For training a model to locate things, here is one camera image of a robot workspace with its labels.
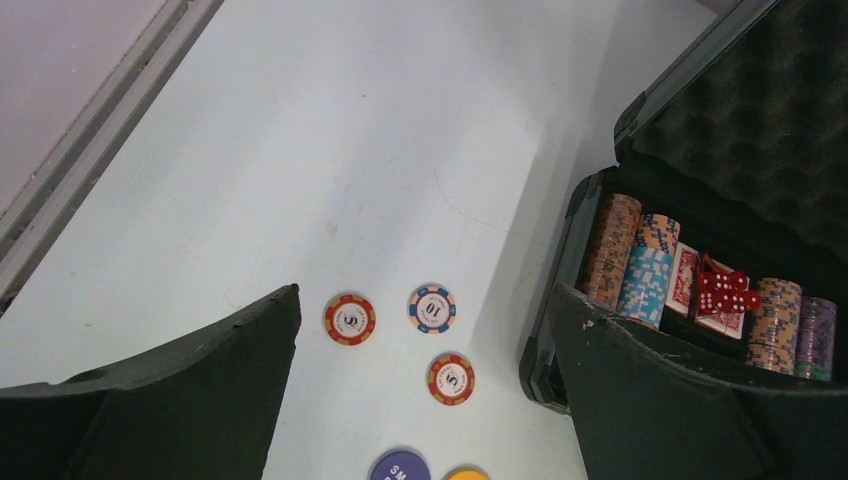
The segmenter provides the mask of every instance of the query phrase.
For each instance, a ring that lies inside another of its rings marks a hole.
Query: blue poker chip
[[[377,462],[371,470],[371,480],[430,480],[430,469],[418,454],[395,450]]]
[[[633,247],[618,298],[618,313],[659,327],[672,263],[672,256],[662,250]]]
[[[456,302],[445,287],[430,283],[409,297],[409,321],[419,332],[438,335],[456,320]]]

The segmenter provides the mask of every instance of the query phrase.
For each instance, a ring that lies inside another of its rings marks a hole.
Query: yellow poker chip
[[[460,470],[454,472],[445,480],[489,480],[489,477],[477,470]]]
[[[377,316],[371,302],[360,295],[339,295],[327,305],[324,327],[336,343],[353,346],[368,340],[374,332]]]
[[[476,378],[471,364],[460,355],[446,353],[436,358],[427,372],[427,387],[439,403],[453,407],[468,400]]]

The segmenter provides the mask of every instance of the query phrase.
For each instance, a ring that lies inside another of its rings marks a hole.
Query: deck of cards
[[[683,243],[677,244],[665,305],[686,318],[689,318],[690,311],[693,315],[697,311],[693,299],[697,296],[696,279],[700,273],[700,263],[701,256],[697,250]],[[719,262],[713,262],[713,266],[724,270],[721,273],[733,272],[732,269]],[[698,325],[737,340],[742,339],[742,326],[745,322],[744,313],[719,312],[712,315],[694,316],[695,323]]]

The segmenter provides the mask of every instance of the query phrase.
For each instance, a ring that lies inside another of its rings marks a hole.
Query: light blue poker chip stack
[[[618,297],[621,315],[658,329],[671,283],[680,224],[664,215],[642,216]]]
[[[674,257],[651,247],[633,247],[627,261],[618,312],[659,328]]]

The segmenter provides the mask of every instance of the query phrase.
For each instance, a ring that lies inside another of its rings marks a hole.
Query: poker chip
[[[641,210],[638,200],[621,194],[605,196],[598,209],[589,243],[589,259],[577,289],[610,310],[618,304]]]
[[[755,367],[792,375],[801,315],[801,287],[788,280],[757,282],[761,303],[751,313],[746,362]]]
[[[377,317],[374,307],[360,295],[339,295],[327,305],[324,327],[336,343],[353,346],[368,340],[374,332]]]
[[[795,372],[795,351],[794,349],[764,343],[749,342],[745,363],[765,370],[792,375]]]
[[[383,456],[371,470],[371,480],[430,480],[427,463],[415,452],[395,450]]]
[[[830,381],[836,313],[836,304],[829,300],[801,297],[795,376]]]
[[[633,237],[634,247],[649,247],[662,250],[674,257],[680,238],[680,223],[656,213],[642,215],[639,228]]]
[[[474,369],[460,355],[446,353],[439,356],[427,371],[427,387],[439,403],[456,406],[474,392]]]
[[[445,480],[489,480],[489,477],[480,471],[467,469],[453,472]]]
[[[618,297],[618,313],[658,329],[673,263],[674,257],[667,252],[633,247]]]
[[[638,318],[629,317],[628,320],[630,320],[631,322],[636,323],[638,325],[642,325],[643,327],[650,328],[651,330],[657,329],[657,326],[654,325],[653,323],[643,322],[642,320],[639,320]]]
[[[419,287],[409,297],[409,320],[422,333],[446,332],[456,320],[453,295],[434,283]]]

